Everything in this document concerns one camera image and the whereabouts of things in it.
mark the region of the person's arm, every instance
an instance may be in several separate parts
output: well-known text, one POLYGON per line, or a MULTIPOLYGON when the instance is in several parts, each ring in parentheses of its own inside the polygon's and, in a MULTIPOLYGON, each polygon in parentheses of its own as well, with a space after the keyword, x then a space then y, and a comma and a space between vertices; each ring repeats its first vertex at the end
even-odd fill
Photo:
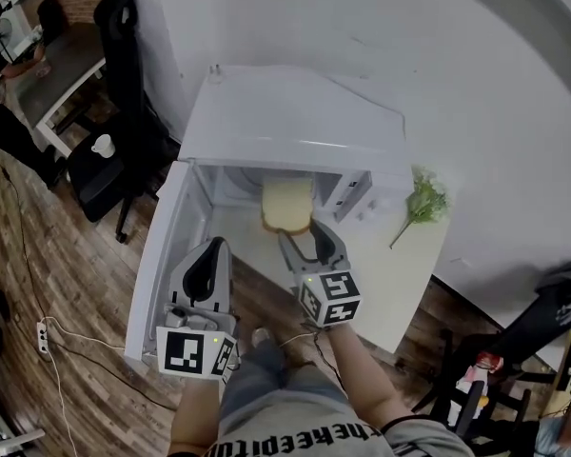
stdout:
POLYGON ((167 455, 206 453, 218 438, 219 411, 218 381, 187 379, 171 424, 171 445, 167 455))
POLYGON ((413 414, 349 324, 332 328, 327 337, 346 395, 362 420, 380 429, 413 414))
POLYGON ((16 78, 17 76, 21 76, 23 73, 28 72, 31 70, 36 64, 40 62, 40 60, 45 55, 45 48, 43 46, 38 46, 34 50, 34 57, 25 63, 19 63, 18 65, 7 64, 2 68, 0 74, 2 74, 5 78, 11 79, 16 78))

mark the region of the hand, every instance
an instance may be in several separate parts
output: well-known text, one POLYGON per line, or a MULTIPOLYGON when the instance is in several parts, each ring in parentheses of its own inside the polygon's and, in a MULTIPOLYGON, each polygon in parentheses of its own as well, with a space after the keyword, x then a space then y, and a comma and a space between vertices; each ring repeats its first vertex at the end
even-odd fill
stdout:
POLYGON ((42 44, 39 44, 34 50, 34 61, 38 63, 43 57, 45 57, 45 47, 42 44))

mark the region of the white cable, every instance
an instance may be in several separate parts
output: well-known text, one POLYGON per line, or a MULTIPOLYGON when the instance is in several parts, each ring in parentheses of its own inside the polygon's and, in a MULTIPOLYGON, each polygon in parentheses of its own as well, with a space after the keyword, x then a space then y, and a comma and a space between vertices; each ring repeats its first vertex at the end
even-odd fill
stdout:
POLYGON ((285 342, 283 342, 279 347, 283 347, 286 346, 287 344, 289 344, 290 342, 295 341, 296 339, 300 339, 301 337, 310 337, 312 335, 315 335, 315 333, 301 333, 300 335, 296 335, 295 337, 292 337, 289 340, 286 340, 285 342))
POLYGON ((78 457, 78 452, 76 451, 76 445, 74 444, 74 440, 72 439, 72 432, 69 429, 68 417, 66 416, 66 404, 64 403, 64 395, 61 392, 61 379, 59 378, 59 371, 57 370, 55 359, 53 359, 53 354, 51 354, 50 350, 48 349, 47 349, 47 354, 49 355, 50 360, 53 362, 53 367, 55 368, 55 375, 57 376, 57 392, 59 392, 59 399, 61 400, 61 412, 62 415, 64 416, 64 422, 66 422, 66 428, 68 429, 69 441, 71 442, 72 448, 74 449, 74 456, 78 457))
POLYGON ((97 342, 98 344, 102 344, 103 346, 106 346, 108 348, 113 348, 114 350, 125 350, 124 347, 116 347, 116 346, 111 346, 110 344, 107 344, 106 342, 104 342, 103 340, 98 340, 98 339, 94 339, 92 337, 87 337, 86 335, 81 335, 80 333, 72 333, 71 331, 67 331, 65 328, 63 328, 61 326, 61 324, 59 323, 59 320, 57 320, 54 316, 45 316, 42 318, 42 320, 40 320, 40 322, 44 322, 45 320, 53 320, 56 324, 57 327, 63 331, 64 333, 66 333, 67 335, 71 335, 72 337, 80 337, 81 339, 85 339, 85 340, 89 340, 91 342, 97 342))

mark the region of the desk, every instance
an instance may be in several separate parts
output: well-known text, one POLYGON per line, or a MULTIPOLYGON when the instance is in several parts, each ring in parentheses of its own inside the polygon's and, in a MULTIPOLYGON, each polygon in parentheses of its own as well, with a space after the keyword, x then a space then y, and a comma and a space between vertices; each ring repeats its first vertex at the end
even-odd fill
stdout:
POLYGON ((99 30, 74 24, 47 46, 46 56, 50 73, 39 78, 34 68, 14 79, 14 95, 30 127, 68 157, 71 150, 53 131, 50 117, 106 64, 99 30))

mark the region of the green plant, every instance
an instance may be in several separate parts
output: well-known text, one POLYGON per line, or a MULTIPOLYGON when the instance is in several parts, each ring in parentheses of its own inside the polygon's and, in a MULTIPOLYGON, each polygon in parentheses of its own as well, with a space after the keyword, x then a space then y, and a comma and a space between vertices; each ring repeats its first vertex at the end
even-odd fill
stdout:
POLYGON ((450 206, 446 188, 436 179, 435 172, 421 166, 413 166, 412 174, 415 190, 406 199, 408 215, 389 248, 393 248, 412 224, 438 222, 448 212, 450 206))

